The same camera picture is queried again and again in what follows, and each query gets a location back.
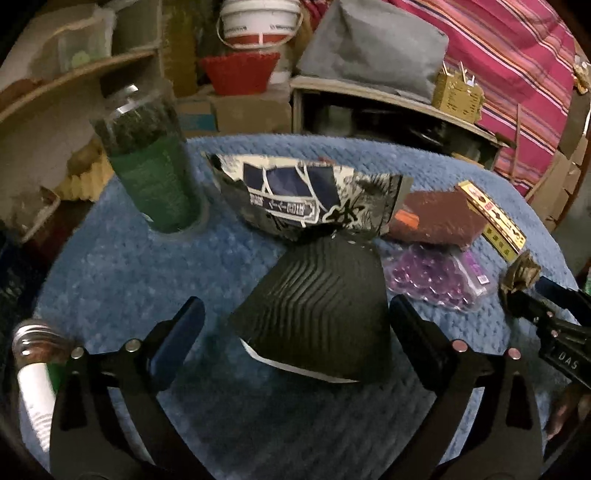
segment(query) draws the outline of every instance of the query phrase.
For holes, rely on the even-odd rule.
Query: plastic container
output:
[[[39,320],[26,320],[15,329],[12,353],[18,386],[31,426],[44,452],[49,451],[56,394],[72,343]]]
[[[284,83],[293,70],[287,42],[296,36],[302,20],[298,0],[226,0],[217,21],[217,36],[234,50],[279,52],[280,60],[268,81]]]
[[[57,56],[62,73],[111,56],[115,13],[98,9],[92,18],[67,25],[57,33]]]
[[[286,43],[296,35],[301,25],[300,3],[297,0],[226,0],[220,19],[222,41],[227,46],[249,50],[271,47]]]
[[[280,54],[238,52],[222,57],[206,57],[201,66],[218,95],[253,95],[267,89],[269,77]]]
[[[164,234],[193,231],[207,218],[173,102],[168,82],[128,85],[93,122],[127,194],[150,228]]]
[[[453,310],[474,310],[496,291],[472,254],[455,247],[396,245],[382,256],[382,266],[393,293]]]

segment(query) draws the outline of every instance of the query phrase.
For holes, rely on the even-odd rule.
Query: white bucket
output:
[[[235,50],[275,47],[291,40],[300,28],[298,0],[226,0],[220,12],[222,39]]]

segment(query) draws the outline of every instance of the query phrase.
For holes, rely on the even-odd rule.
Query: cardboard box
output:
[[[220,96],[213,88],[206,93],[222,135],[291,133],[291,91],[288,84],[269,86],[258,95]]]
[[[463,192],[470,204],[488,221],[482,235],[509,263],[525,245],[525,235],[513,220],[486,193],[469,180],[461,181],[456,189]]]
[[[583,163],[583,159],[585,157],[585,152],[587,151],[587,144],[589,141],[585,137],[581,137],[577,148],[575,149],[573,155],[570,157],[570,161],[575,165],[581,165]]]
[[[473,124],[480,120],[484,100],[484,92],[479,85],[468,85],[459,72],[447,75],[441,71],[437,76],[431,104],[442,112]]]
[[[556,228],[556,221],[552,220],[552,218],[547,218],[546,220],[544,220],[544,226],[546,227],[546,230],[552,233]]]
[[[566,124],[560,137],[560,142],[558,143],[558,149],[567,158],[573,155],[583,136],[590,102],[591,93],[587,92],[585,95],[579,95],[576,90],[573,91],[569,105],[569,114],[566,118]]]
[[[207,97],[193,95],[177,99],[176,110],[186,138],[217,134],[216,117]]]
[[[574,193],[574,189],[576,188],[577,183],[579,182],[580,176],[580,168],[575,164],[571,164],[569,173],[566,176],[566,180],[564,181],[564,189],[570,194]]]
[[[571,165],[569,159],[557,150],[549,167],[551,170],[545,174],[545,180],[530,200],[530,206],[542,221],[549,217],[560,192],[564,191],[562,185]]]
[[[558,198],[556,199],[556,202],[554,202],[554,206],[552,207],[552,210],[550,212],[550,218],[552,218],[554,220],[558,220],[560,218],[560,214],[564,210],[564,206],[566,205],[566,202],[568,202],[568,201],[569,201],[569,194],[565,190],[562,190],[558,194]]]

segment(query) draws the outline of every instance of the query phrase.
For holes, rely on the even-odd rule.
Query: gray pillow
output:
[[[335,0],[298,68],[431,103],[445,33],[382,0]]]

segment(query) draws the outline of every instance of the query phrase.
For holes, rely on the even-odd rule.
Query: yellow cardboard box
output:
[[[431,104],[442,112],[449,113],[471,124],[481,119],[484,92],[479,85],[468,85],[462,74],[448,75],[439,72]]]

